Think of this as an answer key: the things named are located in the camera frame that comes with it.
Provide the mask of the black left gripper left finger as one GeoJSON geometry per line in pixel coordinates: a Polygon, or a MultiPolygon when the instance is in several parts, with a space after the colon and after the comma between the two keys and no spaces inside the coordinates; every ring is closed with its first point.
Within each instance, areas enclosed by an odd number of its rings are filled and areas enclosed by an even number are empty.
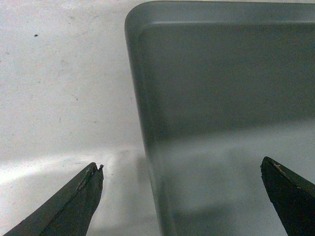
{"type": "Polygon", "coordinates": [[[6,236],[85,236],[102,195],[103,165],[87,165],[6,236]]]}

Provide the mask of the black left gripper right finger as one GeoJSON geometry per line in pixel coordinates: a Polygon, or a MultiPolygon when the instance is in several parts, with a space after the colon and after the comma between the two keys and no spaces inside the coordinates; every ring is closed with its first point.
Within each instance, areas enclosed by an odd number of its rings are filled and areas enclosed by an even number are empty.
{"type": "Polygon", "coordinates": [[[289,236],[315,234],[315,185],[270,157],[264,157],[261,178],[289,236]]]}

